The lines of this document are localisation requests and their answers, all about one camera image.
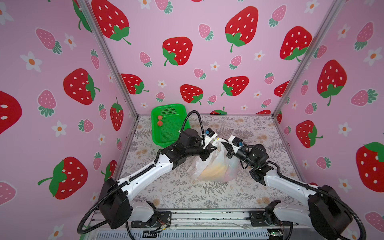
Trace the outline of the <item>green plastic basket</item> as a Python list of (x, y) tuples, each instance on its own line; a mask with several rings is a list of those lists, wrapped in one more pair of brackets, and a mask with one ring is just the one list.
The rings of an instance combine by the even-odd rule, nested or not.
[[(163, 126), (157, 125), (158, 116), (163, 116)], [(187, 116), (186, 107), (182, 104), (158, 106), (151, 112), (152, 135), (155, 145), (166, 148), (179, 137), (182, 124)]]

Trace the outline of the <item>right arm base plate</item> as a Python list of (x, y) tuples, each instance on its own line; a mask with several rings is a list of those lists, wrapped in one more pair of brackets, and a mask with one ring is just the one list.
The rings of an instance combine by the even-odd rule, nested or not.
[(275, 200), (275, 201), (272, 201), (271, 203), (269, 203), (262, 210), (249, 211), (249, 217), (246, 218), (246, 220), (251, 221), (251, 225), (253, 227), (266, 227), (266, 226), (288, 227), (291, 224), (291, 222), (280, 221), (273, 212), (275, 207), (280, 203), (281, 203), (281, 201)]

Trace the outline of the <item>white lemon print plastic bag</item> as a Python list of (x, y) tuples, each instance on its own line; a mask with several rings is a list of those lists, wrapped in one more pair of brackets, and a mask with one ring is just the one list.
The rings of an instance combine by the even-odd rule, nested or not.
[(235, 157), (229, 159), (229, 153), (224, 146), (228, 141), (216, 138), (213, 146), (217, 147), (206, 161), (202, 161), (199, 156), (193, 158), (192, 164), (187, 172), (193, 180), (226, 183), (234, 180), (238, 176), (239, 160)]

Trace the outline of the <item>aluminium front rail frame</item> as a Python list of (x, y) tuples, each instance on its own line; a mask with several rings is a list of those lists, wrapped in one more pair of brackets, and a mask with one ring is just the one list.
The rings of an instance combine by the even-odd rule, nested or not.
[(314, 229), (284, 222), (269, 226), (261, 221), (262, 210), (161, 209), (169, 225), (159, 233), (143, 224), (102, 226), (81, 236), (82, 240), (321, 240)]

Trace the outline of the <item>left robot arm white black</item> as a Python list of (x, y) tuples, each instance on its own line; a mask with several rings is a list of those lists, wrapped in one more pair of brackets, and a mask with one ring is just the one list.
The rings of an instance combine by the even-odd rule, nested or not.
[(111, 229), (121, 227), (127, 221), (150, 222), (155, 221), (155, 207), (148, 203), (134, 204), (134, 198), (149, 184), (161, 176), (171, 172), (188, 157), (198, 156), (207, 160), (217, 148), (211, 142), (218, 136), (212, 129), (206, 130), (202, 137), (193, 129), (182, 131), (178, 140), (170, 146), (160, 150), (154, 161), (118, 181), (108, 180), (103, 184), (99, 211)]

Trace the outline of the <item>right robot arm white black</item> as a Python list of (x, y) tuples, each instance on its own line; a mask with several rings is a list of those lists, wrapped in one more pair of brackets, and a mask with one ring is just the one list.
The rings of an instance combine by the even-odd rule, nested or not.
[(327, 185), (317, 187), (284, 176), (280, 167), (268, 160), (262, 145), (238, 148), (223, 143), (228, 158), (235, 157), (251, 166), (253, 180), (277, 189), (302, 203), (301, 207), (273, 201), (265, 208), (265, 220), (272, 225), (279, 221), (311, 227), (327, 240), (336, 240), (353, 221), (336, 191)]

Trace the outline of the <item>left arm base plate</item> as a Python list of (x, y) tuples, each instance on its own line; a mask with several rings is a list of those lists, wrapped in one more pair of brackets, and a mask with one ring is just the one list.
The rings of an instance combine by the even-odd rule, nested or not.
[(131, 228), (160, 228), (171, 224), (172, 212), (155, 212), (147, 222), (132, 221)]

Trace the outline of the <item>red fake cherries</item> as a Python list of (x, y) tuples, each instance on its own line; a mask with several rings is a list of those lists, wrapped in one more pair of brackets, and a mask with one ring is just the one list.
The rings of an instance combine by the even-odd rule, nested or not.
[(161, 116), (161, 115), (159, 115), (158, 116), (158, 122), (157, 122), (157, 125), (159, 126), (159, 127), (161, 127), (161, 126), (163, 126), (163, 116)]

